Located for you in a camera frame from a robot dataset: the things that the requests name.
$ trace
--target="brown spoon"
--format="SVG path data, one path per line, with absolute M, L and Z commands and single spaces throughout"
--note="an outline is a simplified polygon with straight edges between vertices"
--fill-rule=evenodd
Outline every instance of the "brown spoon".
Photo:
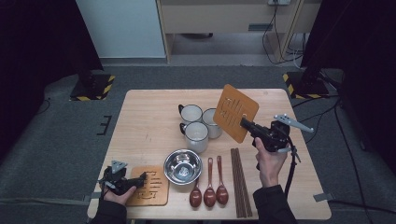
M 221 156 L 218 156 L 218 168 L 219 168 L 219 187 L 216 190 L 216 198 L 221 204 L 226 204 L 228 202 L 228 191 L 222 182 L 222 169 L 221 169 Z
M 204 193 L 204 203 L 208 207 L 213 207 L 216 203 L 216 192 L 212 188 L 212 166 L 213 166 L 213 159 L 207 159 L 209 163 L 209 183 L 207 185 L 207 189 Z
M 198 207 L 202 201 L 202 193 L 198 188 L 199 177 L 195 182 L 195 187 L 190 193 L 190 204 L 192 207 Z

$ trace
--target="stainless steel bowl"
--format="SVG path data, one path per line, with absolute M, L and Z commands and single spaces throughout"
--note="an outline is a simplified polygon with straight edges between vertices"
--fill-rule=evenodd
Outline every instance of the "stainless steel bowl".
M 189 149 L 179 149 L 166 158 L 163 171 L 172 183 L 187 185 L 201 174 L 202 160 Z

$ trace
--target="black sleeve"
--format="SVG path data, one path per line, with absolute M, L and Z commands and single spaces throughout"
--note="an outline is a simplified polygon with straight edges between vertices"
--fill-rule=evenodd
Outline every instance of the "black sleeve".
M 253 193 L 253 198 L 260 224 L 297 223 L 280 185 L 258 189 Z
M 91 224 L 125 224 L 126 208 L 122 204 L 100 200 L 96 216 Z

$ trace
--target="wooden cutting board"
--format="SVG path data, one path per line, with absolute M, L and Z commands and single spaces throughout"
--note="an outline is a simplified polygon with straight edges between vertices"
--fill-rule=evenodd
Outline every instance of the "wooden cutting board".
M 137 166 L 132 169 L 132 178 L 147 174 L 145 186 L 137 189 L 126 202 L 127 206 L 166 205 L 168 203 L 169 180 L 163 166 Z
M 248 130 L 240 126 L 242 118 L 253 121 L 259 104 L 241 91 L 227 84 L 224 86 L 213 120 L 233 138 L 242 143 Z

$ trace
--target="white wall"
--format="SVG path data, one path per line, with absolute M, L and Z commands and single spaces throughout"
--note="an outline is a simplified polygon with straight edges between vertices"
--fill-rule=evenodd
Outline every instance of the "white wall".
M 100 58 L 165 58 L 155 0 L 77 0 Z

